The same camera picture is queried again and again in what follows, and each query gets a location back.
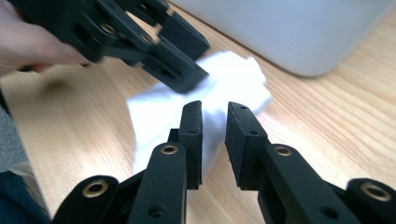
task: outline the white box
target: white box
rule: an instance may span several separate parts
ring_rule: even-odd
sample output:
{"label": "white box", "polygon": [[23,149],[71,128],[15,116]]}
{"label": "white box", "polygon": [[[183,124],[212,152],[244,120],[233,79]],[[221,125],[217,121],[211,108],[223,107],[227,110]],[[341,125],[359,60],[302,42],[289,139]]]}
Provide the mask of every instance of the white box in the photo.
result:
{"label": "white box", "polygon": [[330,72],[395,0],[171,0],[294,74]]}

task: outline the crumpled white paper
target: crumpled white paper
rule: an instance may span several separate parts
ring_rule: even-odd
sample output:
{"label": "crumpled white paper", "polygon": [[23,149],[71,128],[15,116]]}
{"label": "crumpled white paper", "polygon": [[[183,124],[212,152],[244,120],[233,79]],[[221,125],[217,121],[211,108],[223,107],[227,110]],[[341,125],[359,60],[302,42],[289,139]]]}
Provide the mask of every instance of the crumpled white paper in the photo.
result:
{"label": "crumpled white paper", "polygon": [[271,100],[265,76],[253,58],[224,51],[198,64],[209,76],[193,91],[180,94],[158,83],[127,100],[136,141],[134,174],[146,169],[152,150],[167,141],[170,129],[179,128],[183,105],[202,102],[204,174],[219,144],[224,143],[228,103],[245,105],[256,114]]}

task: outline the human hand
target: human hand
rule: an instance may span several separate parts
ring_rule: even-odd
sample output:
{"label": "human hand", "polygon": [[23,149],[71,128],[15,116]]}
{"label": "human hand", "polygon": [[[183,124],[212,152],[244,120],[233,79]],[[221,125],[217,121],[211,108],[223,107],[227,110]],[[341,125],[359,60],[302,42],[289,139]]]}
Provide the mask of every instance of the human hand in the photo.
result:
{"label": "human hand", "polygon": [[43,27],[24,22],[14,6],[0,0],[0,76],[25,65],[42,72],[56,63],[88,62]]}

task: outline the wooden table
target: wooden table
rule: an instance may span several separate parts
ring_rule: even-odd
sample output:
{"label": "wooden table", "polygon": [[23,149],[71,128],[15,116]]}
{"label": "wooden table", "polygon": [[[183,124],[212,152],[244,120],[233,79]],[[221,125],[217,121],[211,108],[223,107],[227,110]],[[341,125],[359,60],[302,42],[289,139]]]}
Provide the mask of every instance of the wooden table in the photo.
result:
{"label": "wooden table", "polygon": [[[323,77],[297,77],[189,15],[212,53],[253,56],[273,101],[257,118],[273,143],[295,147],[318,174],[344,188],[370,177],[396,188],[396,9],[345,61]],[[92,175],[132,175],[134,130],[125,100],[156,80],[106,58],[89,68],[16,73],[1,87],[53,216]],[[188,223],[263,223],[257,193],[239,190],[225,147],[188,203]]]}

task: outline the screw hole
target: screw hole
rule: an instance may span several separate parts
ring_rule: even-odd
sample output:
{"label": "screw hole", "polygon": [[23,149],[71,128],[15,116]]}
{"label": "screw hole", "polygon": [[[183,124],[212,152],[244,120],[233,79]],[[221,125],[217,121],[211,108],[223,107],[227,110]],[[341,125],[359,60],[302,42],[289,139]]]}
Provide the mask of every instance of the screw hole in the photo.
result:
{"label": "screw hole", "polygon": [[279,156],[291,156],[291,151],[288,148],[285,147],[276,147],[274,149],[277,155]]}
{"label": "screw hole", "polygon": [[381,202],[388,202],[392,199],[392,196],[386,190],[371,183],[361,185],[361,190],[368,196]]}
{"label": "screw hole", "polygon": [[330,219],[337,219],[338,213],[337,211],[335,211],[334,209],[330,208],[330,207],[321,207],[319,209],[319,211],[326,217],[330,218]]}
{"label": "screw hole", "polygon": [[142,36],[144,41],[146,41],[148,43],[151,43],[151,41],[152,41],[151,36],[149,36],[148,34],[142,34],[141,36]]}
{"label": "screw hole", "polygon": [[156,203],[148,209],[148,215],[153,218],[162,217],[165,212],[165,206],[162,203]]}
{"label": "screw hole", "polygon": [[177,153],[177,147],[174,146],[166,146],[161,149],[161,153],[166,155],[172,155]]}
{"label": "screw hole", "polygon": [[108,184],[105,180],[94,180],[82,191],[86,198],[95,198],[106,192]]}
{"label": "screw hole", "polygon": [[110,35],[115,35],[117,33],[116,29],[114,29],[112,26],[110,26],[107,23],[101,23],[100,26],[102,27],[102,29],[110,34]]}

